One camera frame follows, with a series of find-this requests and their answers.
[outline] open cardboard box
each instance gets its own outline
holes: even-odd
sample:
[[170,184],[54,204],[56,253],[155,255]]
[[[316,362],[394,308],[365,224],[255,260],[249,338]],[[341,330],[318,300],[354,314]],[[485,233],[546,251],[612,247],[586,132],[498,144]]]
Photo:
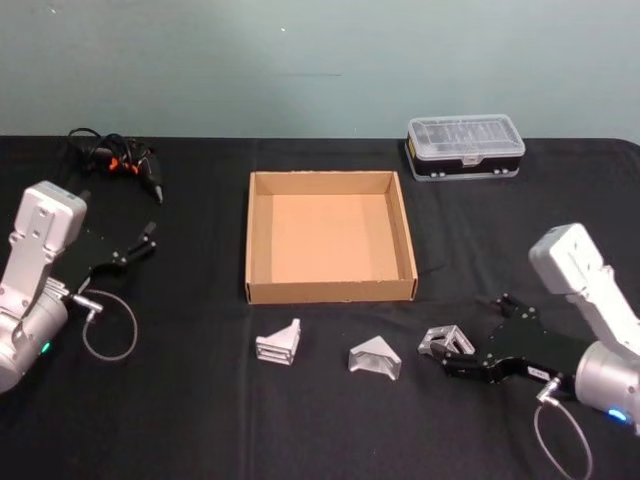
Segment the open cardboard box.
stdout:
[[252,173],[245,273],[253,304],[413,300],[397,173]]

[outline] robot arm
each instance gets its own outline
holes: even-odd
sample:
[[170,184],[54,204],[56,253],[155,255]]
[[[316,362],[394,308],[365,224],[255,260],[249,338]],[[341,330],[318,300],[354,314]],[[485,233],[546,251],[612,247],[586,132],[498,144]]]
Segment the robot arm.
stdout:
[[551,229],[529,258],[549,291],[578,307],[598,342],[589,345],[547,330],[536,308],[505,294],[495,304],[506,320],[477,351],[456,348],[446,335],[433,337],[435,330],[455,326],[429,330],[418,350],[432,355],[449,375],[490,383],[521,375],[542,382],[542,403],[557,405],[553,395],[562,392],[635,425],[640,434],[640,321],[613,269],[580,224]]
[[[111,248],[103,237],[81,231],[86,212],[82,198],[50,182],[24,192],[0,282],[0,393],[15,386],[46,350],[67,321],[67,303],[87,308],[87,321],[102,311],[79,295],[92,275],[123,270],[155,249],[152,229],[128,250]],[[67,252],[76,239],[78,245]]]
[[583,225],[552,228],[529,259],[549,292],[574,303],[607,349],[630,362],[640,359],[640,320]]
[[55,259],[78,236],[87,204],[50,182],[27,188],[9,235],[0,312],[22,319],[42,294]]

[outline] plastic storage case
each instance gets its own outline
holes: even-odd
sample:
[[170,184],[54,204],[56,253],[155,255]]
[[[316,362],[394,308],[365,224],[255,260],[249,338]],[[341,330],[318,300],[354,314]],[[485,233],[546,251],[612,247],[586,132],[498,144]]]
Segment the plastic storage case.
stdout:
[[418,181],[513,177],[524,142],[506,115],[414,118],[405,151]]

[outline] black table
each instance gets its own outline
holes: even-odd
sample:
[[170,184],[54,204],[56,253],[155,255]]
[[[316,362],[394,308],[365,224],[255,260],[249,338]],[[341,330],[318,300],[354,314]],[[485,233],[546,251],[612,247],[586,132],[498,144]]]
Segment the black table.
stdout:
[[[527,259],[548,228],[575,221],[640,311],[638,146],[528,140],[514,179],[427,185],[412,179],[395,140],[152,143],[166,178],[163,207],[130,179],[69,182],[92,191],[87,223],[115,239],[133,238],[149,219],[159,225],[156,256],[109,285],[138,314],[139,345],[123,363],[101,363],[84,350],[74,317],[0,397],[3,478],[561,478],[533,434],[539,384],[450,379],[416,347],[429,327],[448,324],[479,344],[501,319],[476,298],[504,291],[539,307],[547,327],[593,339]],[[0,139],[0,235],[11,230],[22,190],[55,171],[59,146],[57,138]],[[400,172],[420,275],[415,302],[247,305],[249,173],[305,169]],[[2,264],[7,255],[2,242]],[[255,336],[294,316],[303,328],[294,366],[257,361]],[[375,335],[403,360],[397,382],[346,369],[349,348]],[[591,442],[594,478],[637,478],[640,441],[631,431],[569,409]],[[548,412],[542,425],[567,468],[581,472],[568,422]]]

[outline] aluminum angle bracket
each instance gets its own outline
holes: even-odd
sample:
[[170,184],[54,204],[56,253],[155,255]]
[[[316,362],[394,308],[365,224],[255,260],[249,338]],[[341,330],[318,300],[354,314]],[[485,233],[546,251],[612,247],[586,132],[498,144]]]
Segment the aluminum angle bracket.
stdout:
[[476,349],[469,339],[462,333],[457,325],[448,325],[446,327],[436,327],[427,330],[427,334],[418,345],[418,353],[433,356],[431,345],[438,343],[446,350],[453,353],[464,353],[473,355]]
[[300,341],[300,319],[268,337],[256,337],[256,356],[259,360],[291,365]]
[[400,376],[402,361],[380,336],[364,342],[349,351],[349,371],[367,370],[382,373],[391,380]]

